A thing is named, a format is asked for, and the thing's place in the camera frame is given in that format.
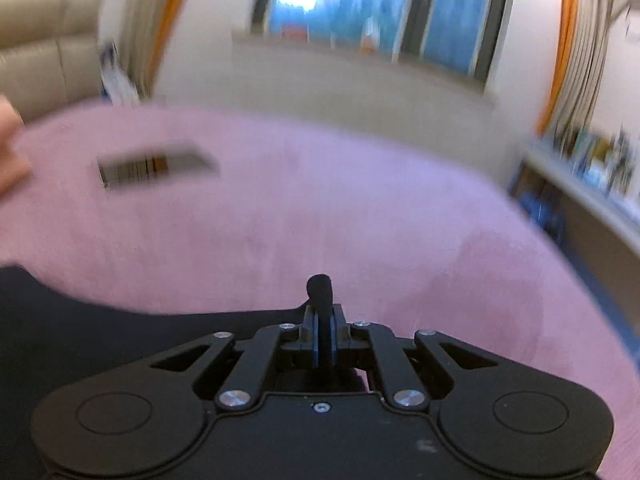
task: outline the curtain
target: curtain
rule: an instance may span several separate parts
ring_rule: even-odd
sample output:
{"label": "curtain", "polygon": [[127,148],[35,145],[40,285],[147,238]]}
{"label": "curtain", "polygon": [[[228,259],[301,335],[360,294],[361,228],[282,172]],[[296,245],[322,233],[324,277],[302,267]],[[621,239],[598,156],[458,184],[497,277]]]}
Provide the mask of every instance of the curtain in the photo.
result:
{"label": "curtain", "polygon": [[614,0],[562,1],[556,74],[541,120],[541,133],[562,136],[590,124],[607,55],[613,3]]}
{"label": "curtain", "polygon": [[143,99],[151,97],[156,73],[184,0],[127,0],[118,57]]}

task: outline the silver bolt head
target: silver bolt head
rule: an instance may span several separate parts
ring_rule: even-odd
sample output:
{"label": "silver bolt head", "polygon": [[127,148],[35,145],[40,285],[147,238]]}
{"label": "silver bolt head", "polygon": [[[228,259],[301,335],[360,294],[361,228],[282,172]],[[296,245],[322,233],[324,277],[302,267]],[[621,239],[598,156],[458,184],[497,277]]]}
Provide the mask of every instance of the silver bolt head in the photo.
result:
{"label": "silver bolt head", "polygon": [[251,395],[244,390],[229,390],[221,393],[218,400],[223,406],[228,408],[237,408],[238,406],[248,404],[251,400]]}
{"label": "silver bolt head", "polygon": [[328,402],[318,402],[314,404],[314,411],[316,413],[326,413],[331,409],[331,405]]}
{"label": "silver bolt head", "polygon": [[406,408],[419,406],[424,402],[424,393],[418,390],[401,390],[394,395],[394,402]]}

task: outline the black mat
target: black mat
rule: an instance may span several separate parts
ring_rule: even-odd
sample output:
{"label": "black mat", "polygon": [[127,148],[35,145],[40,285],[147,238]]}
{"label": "black mat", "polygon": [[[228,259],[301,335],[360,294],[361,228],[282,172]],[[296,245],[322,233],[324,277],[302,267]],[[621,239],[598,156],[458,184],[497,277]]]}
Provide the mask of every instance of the black mat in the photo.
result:
{"label": "black mat", "polygon": [[32,480],[45,473],[29,421],[38,401],[56,388],[212,332],[248,339],[263,326],[300,323],[303,316],[303,307],[135,314],[62,296],[20,267],[0,268],[0,478]]}

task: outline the pink rug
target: pink rug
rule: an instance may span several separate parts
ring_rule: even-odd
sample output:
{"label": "pink rug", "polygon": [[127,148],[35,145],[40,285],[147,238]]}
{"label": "pink rug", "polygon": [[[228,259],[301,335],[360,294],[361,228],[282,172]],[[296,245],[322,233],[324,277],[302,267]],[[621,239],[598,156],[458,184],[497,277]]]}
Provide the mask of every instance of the pink rug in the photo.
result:
{"label": "pink rug", "polygon": [[[196,144],[220,176],[104,190],[98,156]],[[640,381],[556,248],[477,173],[368,136],[273,118],[87,104],[19,144],[0,264],[146,312],[292,308],[326,272],[348,320],[434,328],[577,381],[616,419],[601,473],[640,478]]]}

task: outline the beige sofa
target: beige sofa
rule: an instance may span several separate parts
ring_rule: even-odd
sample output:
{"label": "beige sofa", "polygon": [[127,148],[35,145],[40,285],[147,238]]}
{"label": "beige sofa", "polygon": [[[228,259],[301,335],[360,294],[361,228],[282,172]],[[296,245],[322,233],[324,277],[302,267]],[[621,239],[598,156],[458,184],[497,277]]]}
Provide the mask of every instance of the beige sofa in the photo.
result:
{"label": "beige sofa", "polygon": [[25,121],[102,90],[102,0],[0,0],[0,94]]}

